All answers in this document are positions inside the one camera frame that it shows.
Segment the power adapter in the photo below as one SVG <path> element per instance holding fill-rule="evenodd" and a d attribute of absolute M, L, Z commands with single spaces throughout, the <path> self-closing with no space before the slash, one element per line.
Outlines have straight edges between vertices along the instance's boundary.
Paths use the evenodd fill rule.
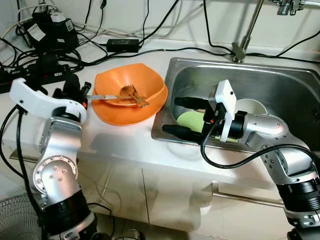
<path fill-rule="evenodd" d="M 128 53 L 139 52 L 139 39 L 109 39 L 106 50 L 110 53 L 127 51 Z"/>

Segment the plastic bowl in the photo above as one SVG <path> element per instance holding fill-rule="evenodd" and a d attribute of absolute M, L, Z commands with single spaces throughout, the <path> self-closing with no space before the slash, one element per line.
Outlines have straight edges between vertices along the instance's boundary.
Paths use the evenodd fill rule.
<path fill-rule="evenodd" d="M 117 67 L 95 77 L 94 89 L 97 95 L 119 95 L 121 88 L 133 85 L 147 102 L 154 99 L 165 87 L 162 77 L 143 63 Z M 107 101 L 111 105 L 127 105 L 130 99 Z"/>

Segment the cabinet door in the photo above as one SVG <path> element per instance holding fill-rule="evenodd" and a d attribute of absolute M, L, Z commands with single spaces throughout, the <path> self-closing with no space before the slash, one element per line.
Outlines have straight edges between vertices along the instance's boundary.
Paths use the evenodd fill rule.
<path fill-rule="evenodd" d="M 148 223 L 141 168 L 96 154 L 80 153 L 78 169 L 78 181 L 88 203 L 105 205 L 117 217 Z M 109 214 L 98 206 L 92 210 Z"/>
<path fill-rule="evenodd" d="M 277 188 L 257 189 L 234 184 L 219 184 L 222 193 L 278 202 Z M 239 200 L 222 200 L 224 237 L 228 240 L 282 240 L 293 228 L 282 208 Z"/>
<path fill-rule="evenodd" d="M 223 238 L 222 200 L 210 180 L 147 168 L 143 177 L 151 224 Z"/>
<path fill-rule="evenodd" d="M 227 240 L 282 240 L 292 229 L 282 208 L 212 197 L 211 181 L 143 169 L 150 223 Z M 222 192 L 278 200 L 268 191 L 221 184 Z"/>

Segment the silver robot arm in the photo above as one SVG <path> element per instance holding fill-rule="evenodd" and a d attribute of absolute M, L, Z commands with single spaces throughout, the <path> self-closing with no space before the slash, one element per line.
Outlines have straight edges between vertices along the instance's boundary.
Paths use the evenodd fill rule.
<path fill-rule="evenodd" d="M 279 117 L 270 114 L 250 114 L 235 112 L 236 97 L 228 80 L 224 80 L 212 91 L 208 100 L 193 97 L 177 97 L 176 105 L 189 109 L 205 109 L 202 132 L 192 131 L 188 127 L 163 125 L 165 132 L 178 138 L 201 145 L 201 154 L 205 161 L 214 167 L 232 169 L 240 167 L 250 160 L 231 165 L 221 165 L 211 161 L 205 153 L 209 136 L 222 136 L 247 145 L 261 157 L 270 177 L 276 184 L 284 203 L 284 212 L 288 222 L 295 228 L 288 233 L 289 240 L 315 240 L 320 235 L 320 179 L 319 158 L 309 151 L 308 146 L 293 136 L 287 124 Z"/>
<path fill-rule="evenodd" d="M 109 240 L 97 234 L 97 218 L 87 206 L 77 181 L 77 153 L 82 123 L 87 116 L 86 95 L 91 84 L 80 89 L 76 75 L 57 88 L 53 97 L 31 89 L 23 78 L 13 81 L 10 98 L 30 114 L 46 118 L 38 163 L 30 187 L 41 193 L 41 225 L 48 240 Z"/>

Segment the countertop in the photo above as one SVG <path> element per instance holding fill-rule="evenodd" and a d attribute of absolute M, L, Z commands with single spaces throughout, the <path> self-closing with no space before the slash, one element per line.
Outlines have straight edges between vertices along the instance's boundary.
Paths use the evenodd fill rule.
<path fill-rule="evenodd" d="M 84 61 L 92 61 L 103 56 L 101 50 L 89 44 L 87 45 L 80 49 Z M 194 47 L 195 45 L 184 41 L 152 40 L 145 43 L 142 51 L 157 48 L 183 48 L 186 46 Z M 173 57 L 230 62 L 230 57 L 213 56 L 195 50 L 151 52 L 131 58 L 112 59 L 96 66 L 85 67 L 77 75 L 81 85 L 84 82 L 90 82 L 94 85 L 95 77 L 98 73 L 124 65 L 144 63 L 165 79 L 169 61 Z M 298 67 L 319 72 L 319 67 L 316 64 L 284 59 L 247 57 L 245 63 Z M 63 87 L 63 82 L 48 84 L 44 87 L 51 96 L 55 88 Z M 2 122 L 15 104 L 9 99 L 8 93 L 0 94 L 0 102 L 0 120 Z M 274 184 L 260 159 L 256 159 L 237 169 L 215 168 L 202 159 L 198 146 L 153 139 L 151 137 L 151 129 L 154 119 L 155 115 L 131 126 L 109 125 L 96 116 L 91 104 L 89 104 L 87 120 L 83 125 L 79 159 L 103 160 L 106 163 L 113 161 L 114 163 L 126 163 L 139 168 L 165 170 L 171 173 L 206 178 L 223 183 L 237 183 L 261 189 L 274 189 Z M 16 122 L 17 116 L 11 121 L 3 136 L 4 145 L 11 149 L 16 148 Z M 26 155 L 36 155 L 44 122 L 45 119 L 30 114 L 24 117 L 21 143 Z M 246 152 L 209 147 L 206 152 L 209 158 L 221 164 L 235 163 L 250 155 L 250 153 Z"/>

